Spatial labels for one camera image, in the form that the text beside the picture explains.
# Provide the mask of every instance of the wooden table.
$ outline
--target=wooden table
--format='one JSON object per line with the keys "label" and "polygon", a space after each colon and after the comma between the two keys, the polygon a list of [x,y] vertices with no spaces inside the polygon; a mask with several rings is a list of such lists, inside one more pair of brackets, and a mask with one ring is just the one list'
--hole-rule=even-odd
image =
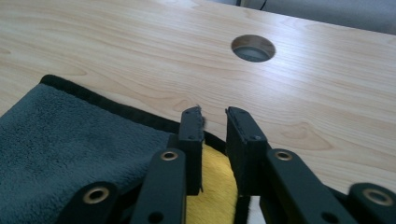
{"label": "wooden table", "polygon": [[[269,39],[275,57],[236,57],[240,35]],[[343,192],[396,191],[395,59],[394,35],[204,0],[0,0],[0,115],[46,74],[177,121],[200,105],[223,139],[238,106]]]}

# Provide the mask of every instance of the gray towel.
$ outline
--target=gray towel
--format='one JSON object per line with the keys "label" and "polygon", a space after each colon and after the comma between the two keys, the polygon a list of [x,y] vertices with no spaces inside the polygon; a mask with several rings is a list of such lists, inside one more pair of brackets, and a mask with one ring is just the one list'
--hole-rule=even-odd
{"label": "gray towel", "polygon": [[125,188],[144,177],[171,133],[147,125],[166,130],[161,118],[132,116],[131,107],[58,77],[44,79],[0,118],[0,223],[53,223],[92,182]]}

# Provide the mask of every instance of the yellow cloth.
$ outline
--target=yellow cloth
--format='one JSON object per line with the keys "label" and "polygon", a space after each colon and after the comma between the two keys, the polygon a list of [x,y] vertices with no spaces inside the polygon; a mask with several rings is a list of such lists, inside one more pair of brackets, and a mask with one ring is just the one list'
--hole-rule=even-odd
{"label": "yellow cloth", "polygon": [[204,144],[204,192],[187,197],[187,224],[232,224],[236,204],[236,184],[230,161]]}

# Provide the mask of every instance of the light wood tabletop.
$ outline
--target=light wood tabletop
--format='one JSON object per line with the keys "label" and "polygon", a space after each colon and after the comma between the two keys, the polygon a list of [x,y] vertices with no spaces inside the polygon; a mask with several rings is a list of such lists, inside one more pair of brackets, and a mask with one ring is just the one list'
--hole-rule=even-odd
{"label": "light wood tabletop", "polygon": [[[275,56],[238,58],[241,35]],[[395,60],[395,35],[205,0],[0,0],[0,115],[46,74],[176,121],[200,105],[222,139],[237,106],[342,192],[396,192]]]}

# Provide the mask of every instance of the gray cloth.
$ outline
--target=gray cloth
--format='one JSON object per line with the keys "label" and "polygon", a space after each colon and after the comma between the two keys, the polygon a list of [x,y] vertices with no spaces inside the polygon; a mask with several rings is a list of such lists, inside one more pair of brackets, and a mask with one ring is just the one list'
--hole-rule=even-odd
{"label": "gray cloth", "polygon": [[395,0],[267,0],[263,10],[396,35]]}
{"label": "gray cloth", "polygon": [[126,187],[169,134],[37,85],[0,118],[0,223],[53,223],[87,184]]}

